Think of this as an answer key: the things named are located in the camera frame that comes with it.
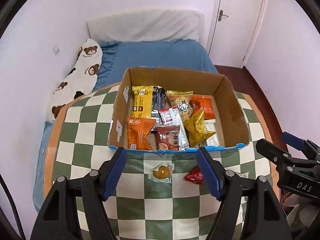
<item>yellow snack package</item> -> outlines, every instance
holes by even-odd
[[[134,102],[131,117],[151,118],[153,86],[132,87]]]
[[[188,107],[192,94],[193,91],[179,92],[167,90],[167,98],[169,99],[171,106],[178,107],[183,122],[188,119]]]
[[[183,125],[189,132],[190,147],[195,147],[216,133],[205,129],[204,110],[190,117]]]

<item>silver bolt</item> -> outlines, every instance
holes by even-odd
[[[235,173],[234,173],[233,171],[231,171],[231,170],[227,170],[227,171],[226,171],[226,175],[229,176],[229,177],[234,176],[234,174],[235,174]]]
[[[259,176],[259,180],[262,182],[266,182],[267,178],[265,176]]]
[[[98,171],[90,171],[90,173],[89,173],[89,175],[90,175],[91,177],[95,177],[95,176],[97,176],[98,174],[99,174]]]
[[[57,182],[63,182],[65,180],[64,176],[60,176],[57,178]]]

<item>blue bedding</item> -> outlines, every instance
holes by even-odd
[[[172,67],[218,73],[205,49],[193,40],[153,42],[105,42],[100,44],[103,56],[94,91],[120,82],[125,70],[134,66]],[[39,150],[33,202],[39,212],[43,197],[44,157],[52,130],[46,122]]]

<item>white cloth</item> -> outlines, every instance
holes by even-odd
[[[199,42],[204,15],[192,10],[139,10],[87,21],[92,39],[102,41]]]
[[[48,121],[53,122],[64,105],[81,95],[87,95],[92,92],[97,82],[101,61],[101,47],[96,41],[87,39],[79,49],[75,66],[49,101],[47,107]]]

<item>door handle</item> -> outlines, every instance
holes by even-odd
[[[220,12],[219,12],[219,17],[218,17],[218,21],[219,21],[219,22],[221,22],[222,16],[225,16],[225,17],[229,18],[228,15],[223,14],[223,10],[220,10]]]

